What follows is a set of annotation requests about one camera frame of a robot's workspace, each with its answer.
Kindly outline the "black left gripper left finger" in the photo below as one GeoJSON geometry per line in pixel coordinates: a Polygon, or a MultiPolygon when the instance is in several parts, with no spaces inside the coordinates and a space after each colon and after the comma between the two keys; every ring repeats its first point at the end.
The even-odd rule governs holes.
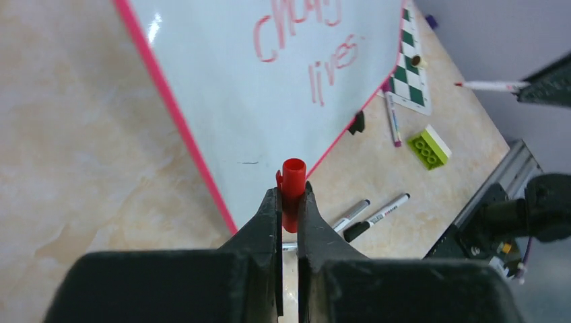
{"type": "Polygon", "coordinates": [[[225,244],[91,252],[69,269],[45,322],[276,322],[283,316],[281,196],[268,190],[225,244]]]}

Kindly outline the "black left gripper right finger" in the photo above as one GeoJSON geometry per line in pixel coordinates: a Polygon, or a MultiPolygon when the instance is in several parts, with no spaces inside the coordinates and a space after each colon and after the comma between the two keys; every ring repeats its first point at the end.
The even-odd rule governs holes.
{"type": "Polygon", "coordinates": [[[300,322],[524,321],[482,261],[368,258],[325,222],[310,184],[298,216],[300,322]]]}

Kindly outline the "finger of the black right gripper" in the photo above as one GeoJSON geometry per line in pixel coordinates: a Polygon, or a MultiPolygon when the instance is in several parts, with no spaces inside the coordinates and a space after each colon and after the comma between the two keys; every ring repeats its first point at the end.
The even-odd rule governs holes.
{"type": "Polygon", "coordinates": [[[570,108],[570,52],[530,75],[517,95],[517,101],[570,108]]]}

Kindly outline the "red marker pen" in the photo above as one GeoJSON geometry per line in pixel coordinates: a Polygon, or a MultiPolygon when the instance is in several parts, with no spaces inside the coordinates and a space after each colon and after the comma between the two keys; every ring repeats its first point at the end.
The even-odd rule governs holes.
{"type": "Polygon", "coordinates": [[[457,87],[477,91],[508,92],[512,94],[519,93],[529,85],[530,83],[526,81],[464,81],[455,83],[457,87]]]}

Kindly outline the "red marker cap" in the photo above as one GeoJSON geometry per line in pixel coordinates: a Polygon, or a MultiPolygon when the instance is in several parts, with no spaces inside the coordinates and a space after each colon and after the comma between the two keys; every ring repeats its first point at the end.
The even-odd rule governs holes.
{"type": "Polygon", "coordinates": [[[298,158],[287,159],[275,178],[281,195],[282,226],[294,234],[298,231],[299,203],[305,192],[306,164],[298,158]]]}

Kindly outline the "pink-framed whiteboard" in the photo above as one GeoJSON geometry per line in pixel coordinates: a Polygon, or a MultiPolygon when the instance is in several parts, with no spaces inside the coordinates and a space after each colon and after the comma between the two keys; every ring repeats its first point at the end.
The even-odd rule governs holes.
{"type": "Polygon", "coordinates": [[[115,1],[228,229],[396,69],[404,1],[115,1]]]}

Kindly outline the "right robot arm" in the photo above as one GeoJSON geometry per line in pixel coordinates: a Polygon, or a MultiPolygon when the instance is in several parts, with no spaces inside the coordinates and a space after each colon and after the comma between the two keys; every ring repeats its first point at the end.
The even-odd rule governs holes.
{"type": "MultiPolygon", "coordinates": [[[[570,108],[570,53],[513,86],[520,103],[570,108]]],[[[491,238],[530,237],[554,242],[570,237],[570,175],[542,174],[528,181],[525,197],[489,204],[479,223],[491,238]]]]}

